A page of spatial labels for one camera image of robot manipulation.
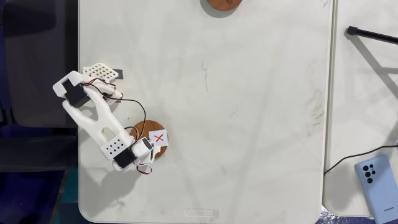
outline black cable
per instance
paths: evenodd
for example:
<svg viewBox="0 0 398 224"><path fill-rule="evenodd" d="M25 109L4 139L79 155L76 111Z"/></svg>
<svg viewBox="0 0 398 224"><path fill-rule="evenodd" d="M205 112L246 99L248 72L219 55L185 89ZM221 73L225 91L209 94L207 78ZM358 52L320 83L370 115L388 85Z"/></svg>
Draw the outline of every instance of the black cable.
<svg viewBox="0 0 398 224"><path fill-rule="evenodd" d="M91 84L91 83L84 83L84 84L82 84L82 86L88 86L88 85L90 85L90 86L96 88L96 89L98 90L98 92L99 92L101 95L103 95L104 97L106 97L106 98L108 98L108 99L111 99L111 100L122 100L122 101L133 101L133 102L138 103L138 104L141 106L142 110L144 111L144 124L142 125L142 130L141 130L141 133L140 133L139 137L136 138L136 140L131 144L131 146L133 146L133 145L138 141L138 139L141 138L141 136L142 136L142 134L143 134L143 132L144 132L144 128L145 128L145 121L146 121L146 119L147 119L147 113L145 112L145 109L144 109L144 107L142 106L142 104L140 104L137 100L112 98L112 97L109 97L109 96L105 95L104 93L102 93L101 90L97 88L97 86L94 86L94 85Z"/></svg>
<svg viewBox="0 0 398 224"><path fill-rule="evenodd" d="M373 149L372 151L369 151L369 152L364 152L364 153L361 153L361 154L357 154L357 155L352 155L352 156L344 157L344 158L340 159L340 161L338 161L338 162L337 162L334 166L332 166L330 169L326 170L326 171L323 173L323 175L327 174L329 171L331 171L333 168L335 168L340 162L342 162L342 161L345 160L345 159L352 158L352 157L356 157L356 156L363 156L363 155L366 155L366 154L375 152L375 151L377 151L377 150L379 150L379 149L391 148L391 147L398 147L398 145L395 145L395 146L380 146L380 147L378 147L377 149Z"/></svg>
<svg viewBox="0 0 398 224"><path fill-rule="evenodd" d="M127 130L129 128L134 128L134 130L136 130L136 139L138 139L138 129L136 127L133 127L133 126L128 126L128 127L125 127L124 129Z"/></svg>

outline white table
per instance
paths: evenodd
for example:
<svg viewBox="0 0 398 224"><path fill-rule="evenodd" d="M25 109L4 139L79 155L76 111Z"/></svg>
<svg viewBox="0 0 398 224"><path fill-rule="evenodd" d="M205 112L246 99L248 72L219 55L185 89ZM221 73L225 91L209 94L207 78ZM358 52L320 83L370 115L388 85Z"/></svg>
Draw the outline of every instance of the white table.
<svg viewBox="0 0 398 224"><path fill-rule="evenodd" d="M336 3L327 169L343 157L395 144L398 140L398 46L344 35L349 26L355 26L398 36L397 2L349 0ZM394 172L398 174L396 148L347 159L325 177L324 206L337 215L371 216L354 165L381 153L389 155Z"/></svg>
<svg viewBox="0 0 398 224"><path fill-rule="evenodd" d="M163 124L153 173L116 172L80 131L79 206L93 222L315 223L328 1L81 0L80 67L123 69L125 98ZM125 126L139 106L113 108Z"/></svg>

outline phone case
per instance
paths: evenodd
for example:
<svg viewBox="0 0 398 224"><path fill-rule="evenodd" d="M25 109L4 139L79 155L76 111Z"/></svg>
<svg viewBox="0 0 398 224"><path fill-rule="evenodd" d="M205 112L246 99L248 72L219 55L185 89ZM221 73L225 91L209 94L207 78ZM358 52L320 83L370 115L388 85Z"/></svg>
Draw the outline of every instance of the phone case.
<svg viewBox="0 0 398 224"><path fill-rule="evenodd" d="M398 187L386 155L356 164L377 224L398 223Z"/></svg>

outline white 3d-printed robot arm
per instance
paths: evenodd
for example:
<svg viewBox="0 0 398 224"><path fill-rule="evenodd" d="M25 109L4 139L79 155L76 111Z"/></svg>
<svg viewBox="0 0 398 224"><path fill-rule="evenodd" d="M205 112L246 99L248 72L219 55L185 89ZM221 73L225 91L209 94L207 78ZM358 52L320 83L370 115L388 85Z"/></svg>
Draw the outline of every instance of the white 3d-printed robot arm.
<svg viewBox="0 0 398 224"><path fill-rule="evenodd" d="M121 126L108 106L108 104L114 103L116 100L105 101L101 92L92 85L84 86L86 83L94 85L99 91L111 95L112 98L120 99L122 97L122 94L109 83L93 80L91 77L78 72L69 73L54 84L53 89L59 97L66 98L62 105L76 124L93 138L99 146L99 150L107 160L112 161L112 165L116 170L123 170L136 159L142 161L142 159L148 158L146 155L154 149L154 144L150 143L146 138L135 142L134 137L130 136ZM95 104L98 114L98 120L96 121L85 116L78 109L89 100L92 100ZM105 136L105 128L108 128L113 133L114 137L112 139L108 139ZM149 162L153 162L153 160L154 158L149 158Z"/></svg>

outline wooden disc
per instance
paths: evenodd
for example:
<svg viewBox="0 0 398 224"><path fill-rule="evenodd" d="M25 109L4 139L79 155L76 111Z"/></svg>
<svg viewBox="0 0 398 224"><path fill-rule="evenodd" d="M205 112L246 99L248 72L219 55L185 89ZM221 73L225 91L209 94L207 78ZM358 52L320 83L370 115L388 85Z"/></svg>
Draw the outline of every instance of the wooden disc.
<svg viewBox="0 0 398 224"><path fill-rule="evenodd" d="M137 128L138 130L138 135L141 133L142 130L142 125L144 124L143 121L141 121L140 123L136 124L134 127ZM145 128L144 128L144 132L142 133L142 138L146 137L147 139L149 139L149 131L158 131L158 130L163 130L165 129L161 124L159 124L156 121L151 121L151 120L147 120L145 121ZM133 128L130 132L131 136L136 137L136 130ZM158 152L155 155L155 159L162 156L163 153L166 151L167 146L163 146L160 148L160 152Z"/></svg>
<svg viewBox="0 0 398 224"><path fill-rule="evenodd" d="M236 8L242 0L207 0L207 2L217 10L229 11Z"/></svg>

